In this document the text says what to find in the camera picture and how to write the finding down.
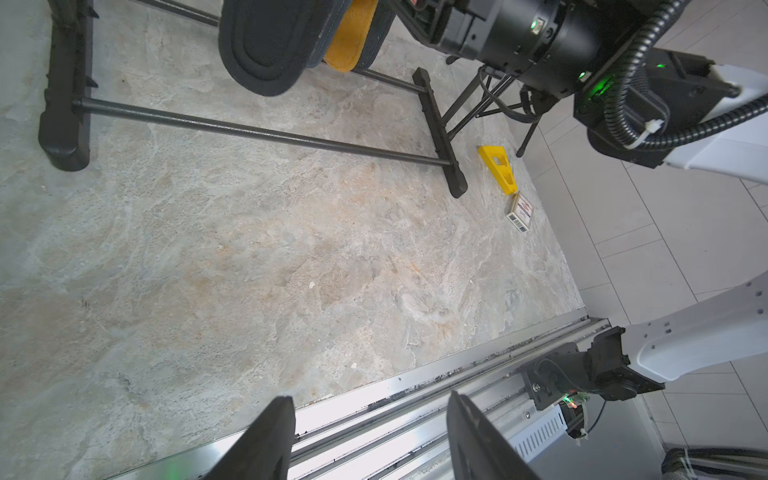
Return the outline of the orange yellow shoe insole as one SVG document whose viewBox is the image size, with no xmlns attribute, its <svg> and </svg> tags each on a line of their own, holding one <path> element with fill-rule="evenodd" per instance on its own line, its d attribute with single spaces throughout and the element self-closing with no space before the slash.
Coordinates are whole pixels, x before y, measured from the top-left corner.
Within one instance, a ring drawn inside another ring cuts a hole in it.
<svg viewBox="0 0 768 480">
<path fill-rule="evenodd" d="M 377 0 L 353 0 L 351 2 L 325 53 L 324 61 L 326 64 L 339 72 L 350 72 L 356 67 L 362 55 L 377 6 Z"/>
</svg>

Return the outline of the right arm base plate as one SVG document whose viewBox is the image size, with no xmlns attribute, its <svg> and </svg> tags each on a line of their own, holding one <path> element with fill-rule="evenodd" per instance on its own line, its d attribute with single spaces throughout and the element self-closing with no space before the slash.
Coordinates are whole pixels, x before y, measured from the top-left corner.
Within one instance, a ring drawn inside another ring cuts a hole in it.
<svg viewBox="0 0 768 480">
<path fill-rule="evenodd" d="M 580 351 L 568 342 L 526 363 L 521 370 L 527 393 L 543 411 L 574 392 L 597 393 L 595 349 Z"/>
</svg>

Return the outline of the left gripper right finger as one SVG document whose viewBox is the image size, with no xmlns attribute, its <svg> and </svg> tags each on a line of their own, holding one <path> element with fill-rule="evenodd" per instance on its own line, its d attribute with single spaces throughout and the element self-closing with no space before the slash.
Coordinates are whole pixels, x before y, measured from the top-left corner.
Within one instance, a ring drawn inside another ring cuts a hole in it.
<svg viewBox="0 0 768 480">
<path fill-rule="evenodd" d="M 538 479 L 470 398 L 457 391 L 448 400 L 447 433 L 455 479 Z"/>
</svg>

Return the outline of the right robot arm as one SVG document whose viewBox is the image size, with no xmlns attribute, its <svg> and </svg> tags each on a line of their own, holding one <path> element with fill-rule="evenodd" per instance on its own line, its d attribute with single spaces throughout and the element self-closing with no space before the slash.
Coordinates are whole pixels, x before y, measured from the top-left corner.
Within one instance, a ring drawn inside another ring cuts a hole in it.
<svg viewBox="0 0 768 480">
<path fill-rule="evenodd" d="M 599 153 L 767 179 L 767 79 L 658 47 L 682 1 L 394 1 L 421 44 L 476 60 L 485 103 L 535 123 L 563 98 Z M 614 327 L 523 369 L 538 407 L 577 393 L 607 401 L 662 390 L 711 365 L 767 350 L 767 278 L 659 319 Z"/>
</svg>

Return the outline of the black shoe insole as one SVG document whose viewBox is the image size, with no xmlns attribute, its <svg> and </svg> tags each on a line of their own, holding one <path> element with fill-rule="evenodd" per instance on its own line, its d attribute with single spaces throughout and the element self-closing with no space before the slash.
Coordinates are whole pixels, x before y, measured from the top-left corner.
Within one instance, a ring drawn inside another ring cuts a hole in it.
<svg viewBox="0 0 768 480">
<path fill-rule="evenodd" d="M 343 0 L 225 0 L 218 48 L 228 73 L 274 97 L 317 66 L 350 7 Z"/>
</svg>

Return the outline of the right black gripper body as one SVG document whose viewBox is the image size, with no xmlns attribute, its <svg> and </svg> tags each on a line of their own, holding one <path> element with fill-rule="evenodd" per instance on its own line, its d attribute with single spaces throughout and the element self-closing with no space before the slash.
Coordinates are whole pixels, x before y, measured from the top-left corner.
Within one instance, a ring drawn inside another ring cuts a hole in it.
<svg viewBox="0 0 768 480">
<path fill-rule="evenodd" d="M 389 8 L 420 44 L 456 59 L 477 59 L 470 29 L 480 19 L 479 1 L 396 0 Z"/>
</svg>

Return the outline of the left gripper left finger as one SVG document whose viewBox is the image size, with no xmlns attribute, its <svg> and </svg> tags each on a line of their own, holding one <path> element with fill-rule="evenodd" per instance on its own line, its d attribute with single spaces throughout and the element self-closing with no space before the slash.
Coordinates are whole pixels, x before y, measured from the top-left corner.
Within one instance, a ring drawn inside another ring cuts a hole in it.
<svg viewBox="0 0 768 480">
<path fill-rule="evenodd" d="M 295 440 L 293 399 L 278 396 L 204 476 L 219 479 L 282 479 L 288 476 Z"/>
</svg>

